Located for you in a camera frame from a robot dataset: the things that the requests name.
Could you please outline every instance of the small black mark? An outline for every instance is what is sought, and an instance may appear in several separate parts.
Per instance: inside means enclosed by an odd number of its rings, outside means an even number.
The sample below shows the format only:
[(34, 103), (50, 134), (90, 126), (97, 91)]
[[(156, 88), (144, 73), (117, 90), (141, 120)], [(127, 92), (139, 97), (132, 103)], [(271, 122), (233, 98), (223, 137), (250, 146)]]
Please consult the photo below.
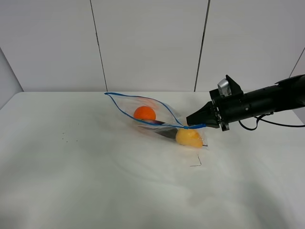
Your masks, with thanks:
[(200, 160), (200, 158), (199, 158), (199, 155), (197, 154), (197, 157), (198, 157), (198, 160), (199, 160), (199, 162), (200, 162), (200, 165), (195, 165), (195, 166), (201, 166), (202, 164), (201, 164), (201, 160)]

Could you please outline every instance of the ziplock bag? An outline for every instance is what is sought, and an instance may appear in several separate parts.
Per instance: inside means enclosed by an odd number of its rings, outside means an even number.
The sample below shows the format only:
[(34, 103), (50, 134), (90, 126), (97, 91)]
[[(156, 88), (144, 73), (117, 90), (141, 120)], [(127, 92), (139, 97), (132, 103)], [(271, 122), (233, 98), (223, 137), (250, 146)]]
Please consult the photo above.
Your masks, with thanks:
[[(105, 93), (117, 108), (133, 122), (133, 125), (143, 134), (158, 134), (168, 140), (175, 141), (181, 145), (200, 148), (207, 146), (203, 136), (205, 124), (187, 126), (185, 117), (169, 105), (156, 99), (125, 95), (119, 93)], [(135, 118), (135, 111), (155, 113), (152, 118)]]

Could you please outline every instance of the white wall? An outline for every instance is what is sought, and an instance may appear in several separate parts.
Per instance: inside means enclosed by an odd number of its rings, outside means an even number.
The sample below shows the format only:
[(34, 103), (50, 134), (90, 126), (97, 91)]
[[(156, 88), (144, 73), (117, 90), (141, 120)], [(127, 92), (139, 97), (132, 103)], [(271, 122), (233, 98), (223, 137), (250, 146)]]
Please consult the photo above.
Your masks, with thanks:
[[(294, 71), (291, 76), (302, 75), (305, 74), (305, 54), (303, 53), (299, 62), (295, 66)], [(305, 124), (305, 107), (296, 109), (295, 114), (301, 119), (301, 121)]]
[(105, 91), (89, 0), (1, 0), (0, 47), (25, 91)]
[(18, 92), (22, 88), (0, 48), (0, 109)]
[(110, 91), (193, 91), (208, 0), (92, 0)]
[(226, 74), (251, 91), (289, 77), (305, 45), (305, 0), (211, 0), (197, 91)]

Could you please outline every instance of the yellow ball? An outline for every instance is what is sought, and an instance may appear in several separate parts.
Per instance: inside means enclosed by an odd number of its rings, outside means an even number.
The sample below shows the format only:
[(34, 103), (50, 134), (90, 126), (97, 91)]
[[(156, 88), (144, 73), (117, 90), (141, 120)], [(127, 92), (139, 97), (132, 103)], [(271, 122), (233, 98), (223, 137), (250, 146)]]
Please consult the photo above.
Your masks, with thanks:
[(179, 129), (176, 134), (176, 142), (184, 146), (201, 148), (203, 140), (200, 134), (194, 129)]

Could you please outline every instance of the black cable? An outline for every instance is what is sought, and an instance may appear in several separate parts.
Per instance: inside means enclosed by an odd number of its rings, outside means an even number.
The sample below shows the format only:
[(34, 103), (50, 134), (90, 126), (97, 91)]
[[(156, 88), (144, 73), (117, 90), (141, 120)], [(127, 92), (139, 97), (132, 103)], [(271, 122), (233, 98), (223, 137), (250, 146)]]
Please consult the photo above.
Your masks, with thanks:
[(270, 122), (270, 121), (267, 121), (267, 120), (262, 119), (263, 117), (265, 117), (265, 116), (267, 116), (267, 115), (273, 115), (273, 112), (268, 113), (268, 114), (263, 114), (263, 115), (261, 115), (261, 116), (259, 116), (259, 117), (254, 117), (254, 118), (256, 118), (256, 127), (255, 127), (255, 128), (248, 128), (248, 127), (246, 127), (244, 124), (242, 124), (241, 121), (238, 121), (238, 122), (239, 122), (239, 124), (240, 124), (243, 128), (245, 128), (246, 130), (251, 130), (251, 131), (257, 129), (258, 122), (259, 122), (260, 120), (262, 120), (263, 122), (266, 122), (266, 123), (270, 123), (270, 124), (273, 124), (273, 125), (279, 125), (279, 126), (286, 126), (286, 127), (305, 127), (305, 125), (286, 125), (286, 124), (274, 123), (274, 122)]

